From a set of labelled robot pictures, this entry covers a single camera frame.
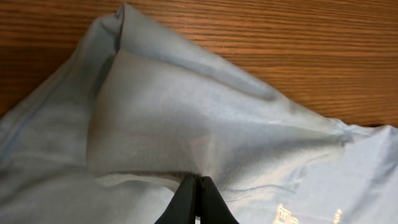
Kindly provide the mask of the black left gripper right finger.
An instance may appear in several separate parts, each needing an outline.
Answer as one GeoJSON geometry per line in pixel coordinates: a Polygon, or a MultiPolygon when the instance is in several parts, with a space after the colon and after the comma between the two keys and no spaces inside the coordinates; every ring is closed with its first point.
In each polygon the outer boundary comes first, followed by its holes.
{"type": "Polygon", "coordinates": [[[210,177],[198,179],[197,216],[201,224],[238,224],[210,177]]]}

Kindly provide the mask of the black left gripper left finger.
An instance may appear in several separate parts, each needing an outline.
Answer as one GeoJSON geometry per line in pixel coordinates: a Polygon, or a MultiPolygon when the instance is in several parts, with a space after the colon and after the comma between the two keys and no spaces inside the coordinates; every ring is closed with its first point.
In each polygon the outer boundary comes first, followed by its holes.
{"type": "Polygon", "coordinates": [[[196,177],[187,175],[155,224],[194,224],[196,177]]]}

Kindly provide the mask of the light blue t-shirt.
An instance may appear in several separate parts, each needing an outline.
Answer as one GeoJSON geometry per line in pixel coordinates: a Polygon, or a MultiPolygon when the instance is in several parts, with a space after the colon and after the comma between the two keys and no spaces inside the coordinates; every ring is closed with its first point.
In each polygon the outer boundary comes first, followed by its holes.
{"type": "Polygon", "coordinates": [[[188,174],[239,223],[396,223],[397,129],[323,117],[125,4],[1,120],[2,223],[154,223],[188,174]]]}

